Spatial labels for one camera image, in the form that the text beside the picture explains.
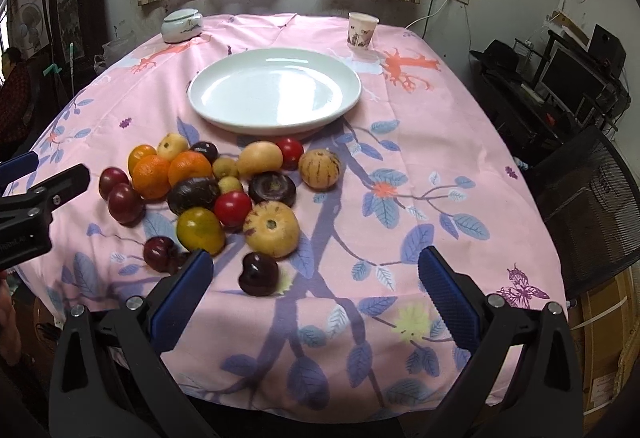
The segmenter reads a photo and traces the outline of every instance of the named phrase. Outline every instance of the orange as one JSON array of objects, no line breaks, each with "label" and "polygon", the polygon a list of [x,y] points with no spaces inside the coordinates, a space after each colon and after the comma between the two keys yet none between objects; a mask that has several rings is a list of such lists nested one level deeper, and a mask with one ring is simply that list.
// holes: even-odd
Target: orange
[{"label": "orange", "polygon": [[145,200],[159,200],[170,189],[168,160],[158,155],[148,155],[140,159],[131,173],[133,189]]},{"label": "orange", "polygon": [[211,176],[211,174],[211,164],[207,157],[196,151],[184,151],[171,161],[169,183],[173,187],[181,180]]},{"label": "orange", "polygon": [[155,155],[156,149],[148,144],[137,145],[133,148],[133,151],[129,154],[129,161],[127,162],[127,166],[129,167],[129,174],[133,174],[133,168],[142,160],[144,157],[148,157],[149,155]]}]

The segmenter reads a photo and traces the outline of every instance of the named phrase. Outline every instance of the hat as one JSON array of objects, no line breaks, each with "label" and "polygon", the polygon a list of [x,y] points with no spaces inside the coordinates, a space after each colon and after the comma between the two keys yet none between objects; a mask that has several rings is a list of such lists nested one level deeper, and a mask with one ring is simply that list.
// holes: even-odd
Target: hat
[{"label": "hat", "polygon": [[493,40],[484,52],[470,50],[469,53],[478,59],[489,70],[511,81],[524,81],[522,75],[516,72],[518,67],[518,54],[506,43]]}]

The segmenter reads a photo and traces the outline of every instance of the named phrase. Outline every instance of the blue gripper pad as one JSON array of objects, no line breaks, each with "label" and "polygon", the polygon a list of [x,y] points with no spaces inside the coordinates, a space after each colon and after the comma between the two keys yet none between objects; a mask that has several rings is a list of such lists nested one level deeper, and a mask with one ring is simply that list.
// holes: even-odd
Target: blue gripper pad
[{"label": "blue gripper pad", "polygon": [[212,280],[213,260],[209,253],[201,251],[150,320],[149,341],[156,354],[175,348]]},{"label": "blue gripper pad", "polygon": [[[442,256],[431,248],[422,250],[418,258],[418,277],[458,348],[473,354],[480,345],[480,317],[460,290],[452,274],[455,273]],[[458,275],[458,277],[471,281],[467,276]]]},{"label": "blue gripper pad", "polygon": [[11,182],[33,173],[38,167],[38,155],[30,151],[0,164],[0,193]]}]

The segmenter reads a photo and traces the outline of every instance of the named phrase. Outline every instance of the fan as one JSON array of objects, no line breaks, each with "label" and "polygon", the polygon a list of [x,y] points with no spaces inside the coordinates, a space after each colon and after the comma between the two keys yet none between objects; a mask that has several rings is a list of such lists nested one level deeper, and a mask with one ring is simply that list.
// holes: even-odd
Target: fan
[{"label": "fan", "polygon": [[12,41],[22,50],[38,50],[41,46],[42,11],[34,3],[20,6],[12,21]]}]

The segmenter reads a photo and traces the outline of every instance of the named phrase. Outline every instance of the tomato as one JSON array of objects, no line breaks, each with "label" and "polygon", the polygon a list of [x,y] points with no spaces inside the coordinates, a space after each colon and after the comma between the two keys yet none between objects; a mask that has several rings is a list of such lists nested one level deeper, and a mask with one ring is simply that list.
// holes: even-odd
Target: tomato
[{"label": "tomato", "polygon": [[213,206],[213,213],[226,227],[239,227],[253,208],[251,198],[242,191],[220,195]]},{"label": "tomato", "polygon": [[301,142],[291,137],[285,137],[277,141],[276,145],[282,152],[282,168],[288,169],[289,171],[297,169],[298,161],[305,152],[305,148]]}]

